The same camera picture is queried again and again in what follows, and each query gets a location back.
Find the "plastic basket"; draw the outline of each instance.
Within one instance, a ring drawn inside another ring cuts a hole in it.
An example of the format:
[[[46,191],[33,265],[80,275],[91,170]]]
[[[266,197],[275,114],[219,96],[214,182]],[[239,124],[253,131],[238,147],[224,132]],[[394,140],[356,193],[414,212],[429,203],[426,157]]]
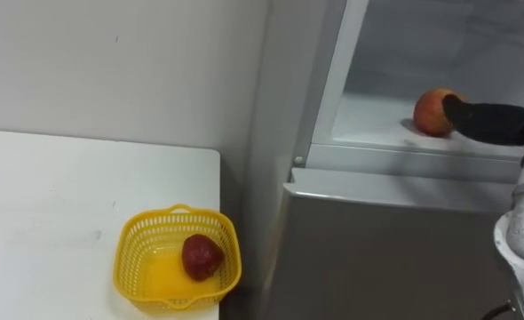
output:
[[[192,280],[183,269],[181,250],[189,236],[210,237],[225,253],[212,278]],[[123,227],[116,250],[114,285],[145,311],[207,307],[232,290],[242,273],[233,223],[222,213],[177,204],[143,212]]]

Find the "apple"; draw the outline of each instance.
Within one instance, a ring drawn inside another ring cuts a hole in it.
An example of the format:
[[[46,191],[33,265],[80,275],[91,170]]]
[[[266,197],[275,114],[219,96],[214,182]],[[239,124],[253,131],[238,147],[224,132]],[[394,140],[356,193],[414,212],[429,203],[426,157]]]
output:
[[[222,249],[205,235],[192,235],[183,243],[181,254],[185,272],[195,281],[213,276],[223,262]]]
[[[446,118],[442,103],[443,98],[449,94],[465,101],[464,96],[445,88],[431,89],[418,99],[414,107],[413,122],[420,132],[430,137],[445,137],[453,131],[454,127]]]

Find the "white wall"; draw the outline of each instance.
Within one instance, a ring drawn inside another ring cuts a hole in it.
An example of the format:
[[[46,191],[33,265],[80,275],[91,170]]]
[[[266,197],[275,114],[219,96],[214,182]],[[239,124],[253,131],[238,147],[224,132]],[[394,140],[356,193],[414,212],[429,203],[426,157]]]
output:
[[[524,1],[475,1],[450,80],[472,101],[524,106]]]
[[[0,129],[215,148],[242,176],[266,0],[0,0]]]

